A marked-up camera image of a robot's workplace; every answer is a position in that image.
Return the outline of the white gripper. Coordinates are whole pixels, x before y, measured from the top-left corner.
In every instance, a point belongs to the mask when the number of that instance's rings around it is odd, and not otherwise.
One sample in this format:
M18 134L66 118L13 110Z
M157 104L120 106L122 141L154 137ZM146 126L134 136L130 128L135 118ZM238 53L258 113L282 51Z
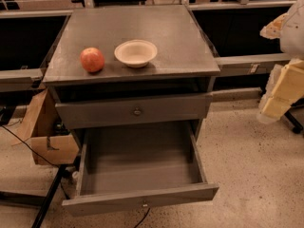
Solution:
M292 59L285 66L275 65L266 85L266 93L260 100L256 119L261 124L273 124L303 96L304 61Z

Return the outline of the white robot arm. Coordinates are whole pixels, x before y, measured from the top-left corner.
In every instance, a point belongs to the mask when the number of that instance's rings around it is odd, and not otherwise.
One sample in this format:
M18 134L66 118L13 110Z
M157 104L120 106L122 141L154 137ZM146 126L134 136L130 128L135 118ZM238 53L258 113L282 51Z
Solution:
M265 26L260 35L279 39L280 49L291 57L285 66L275 65L262 96L257 119L263 124L278 121L304 96L304 0Z

